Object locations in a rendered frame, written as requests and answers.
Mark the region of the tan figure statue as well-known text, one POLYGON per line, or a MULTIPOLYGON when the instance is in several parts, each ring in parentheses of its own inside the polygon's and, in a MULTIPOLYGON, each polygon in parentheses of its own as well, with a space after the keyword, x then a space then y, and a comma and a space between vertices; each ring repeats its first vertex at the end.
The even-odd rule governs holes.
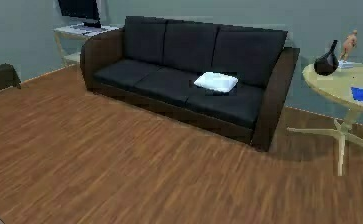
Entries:
POLYGON ((346 61, 349 57, 349 54, 351 51, 356 47, 357 45, 357 30, 353 30, 351 34, 349 34, 344 43, 342 44, 342 50, 339 57, 340 61, 346 61))

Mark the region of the pale television stand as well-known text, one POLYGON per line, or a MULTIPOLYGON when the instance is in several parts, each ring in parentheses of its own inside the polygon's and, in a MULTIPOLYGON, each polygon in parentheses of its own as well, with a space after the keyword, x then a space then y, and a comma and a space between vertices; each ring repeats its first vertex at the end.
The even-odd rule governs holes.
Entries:
POLYGON ((61 44, 62 38, 87 40, 98 34, 118 29, 119 29, 118 26, 102 25, 100 28, 94 28, 94 27, 87 27, 83 24, 75 24, 75 25, 55 28, 53 30, 54 39, 63 65, 67 67, 70 64, 79 63, 80 53, 75 52, 72 54, 67 54, 61 44))

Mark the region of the blue flat book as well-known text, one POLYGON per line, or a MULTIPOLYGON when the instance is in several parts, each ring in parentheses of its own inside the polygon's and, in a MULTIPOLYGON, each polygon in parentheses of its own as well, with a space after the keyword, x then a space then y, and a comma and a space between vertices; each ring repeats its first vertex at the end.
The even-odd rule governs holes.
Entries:
POLYGON ((363 102, 363 88, 352 87, 351 92, 354 100, 363 102))

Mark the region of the round beige table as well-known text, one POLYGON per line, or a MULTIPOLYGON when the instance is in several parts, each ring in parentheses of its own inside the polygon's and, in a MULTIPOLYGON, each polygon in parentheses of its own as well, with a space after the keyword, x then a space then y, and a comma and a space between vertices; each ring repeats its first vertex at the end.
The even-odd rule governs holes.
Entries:
POLYGON ((331 136, 338 141, 337 175, 344 174, 345 144, 347 141, 363 147, 363 139, 350 133, 352 125, 363 113, 363 102, 353 98, 352 87, 363 89, 363 64, 355 63, 353 68, 337 69, 329 76, 318 75, 314 65, 303 69, 303 78, 308 86, 326 99, 336 102, 348 109, 343 122, 333 120, 334 129, 297 129, 287 128, 290 132, 331 136))

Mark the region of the black vase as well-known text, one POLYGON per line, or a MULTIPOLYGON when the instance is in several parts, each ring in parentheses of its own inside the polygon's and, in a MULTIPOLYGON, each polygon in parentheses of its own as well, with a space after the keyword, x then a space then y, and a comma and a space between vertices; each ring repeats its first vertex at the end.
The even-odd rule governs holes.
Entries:
POLYGON ((334 40, 329 51, 315 60, 313 67, 318 75, 329 76, 337 70, 339 65, 335 55, 337 44, 338 41, 334 40))

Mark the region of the dark brown furniture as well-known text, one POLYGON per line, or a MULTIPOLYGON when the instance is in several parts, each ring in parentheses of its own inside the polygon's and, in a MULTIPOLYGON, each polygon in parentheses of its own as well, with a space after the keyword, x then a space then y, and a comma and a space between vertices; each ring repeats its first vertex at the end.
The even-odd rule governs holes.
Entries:
POLYGON ((21 80, 11 64, 0 64, 0 90, 8 87, 21 88, 21 80))

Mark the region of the black television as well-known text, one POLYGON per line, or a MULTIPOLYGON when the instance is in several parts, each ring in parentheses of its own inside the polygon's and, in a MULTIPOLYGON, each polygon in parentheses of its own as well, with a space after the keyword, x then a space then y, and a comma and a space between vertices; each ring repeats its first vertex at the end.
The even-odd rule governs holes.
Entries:
POLYGON ((100 28, 97 0, 57 0, 62 16, 85 19, 87 27, 100 28))

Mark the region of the black and brown sofa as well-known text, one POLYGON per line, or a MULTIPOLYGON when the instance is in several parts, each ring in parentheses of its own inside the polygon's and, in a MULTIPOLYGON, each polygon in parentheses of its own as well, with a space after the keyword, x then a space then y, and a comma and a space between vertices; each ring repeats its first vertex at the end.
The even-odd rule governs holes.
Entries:
POLYGON ((85 42, 80 68, 91 92, 266 151, 300 53, 286 39, 284 30, 129 16, 85 42), (228 93, 194 85, 205 72, 238 83, 228 93))

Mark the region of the white pillow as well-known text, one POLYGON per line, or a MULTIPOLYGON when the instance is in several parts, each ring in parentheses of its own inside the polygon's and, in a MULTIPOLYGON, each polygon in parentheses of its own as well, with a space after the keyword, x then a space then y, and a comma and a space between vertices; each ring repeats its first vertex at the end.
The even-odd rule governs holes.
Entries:
POLYGON ((236 77, 217 72, 205 72, 194 81, 198 87, 222 93, 230 92, 237 83, 236 77))

